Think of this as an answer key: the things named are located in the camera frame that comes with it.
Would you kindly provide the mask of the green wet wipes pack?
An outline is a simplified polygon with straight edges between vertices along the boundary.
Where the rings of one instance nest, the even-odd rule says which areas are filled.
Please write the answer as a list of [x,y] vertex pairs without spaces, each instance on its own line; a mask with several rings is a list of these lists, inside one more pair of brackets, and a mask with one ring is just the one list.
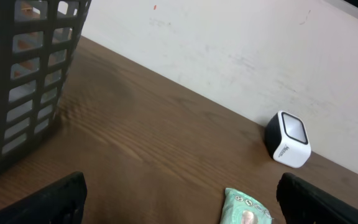
[[225,201],[220,224],[271,224],[267,208],[251,196],[233,189],[225,189]]

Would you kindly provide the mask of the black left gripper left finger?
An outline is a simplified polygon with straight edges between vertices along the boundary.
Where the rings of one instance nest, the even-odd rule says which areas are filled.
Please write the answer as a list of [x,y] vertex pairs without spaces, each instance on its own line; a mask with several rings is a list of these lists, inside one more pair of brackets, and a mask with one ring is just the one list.
[[0,210],[0,223],[81,224],[86,196],[85,177],[74,172]]

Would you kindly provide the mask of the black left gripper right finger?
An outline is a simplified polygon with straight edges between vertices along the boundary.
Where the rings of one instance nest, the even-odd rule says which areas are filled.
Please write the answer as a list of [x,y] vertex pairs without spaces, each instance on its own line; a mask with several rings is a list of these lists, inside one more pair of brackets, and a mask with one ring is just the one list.
[[276,199],[287,223],[358,224],[358,209],[286,172]]

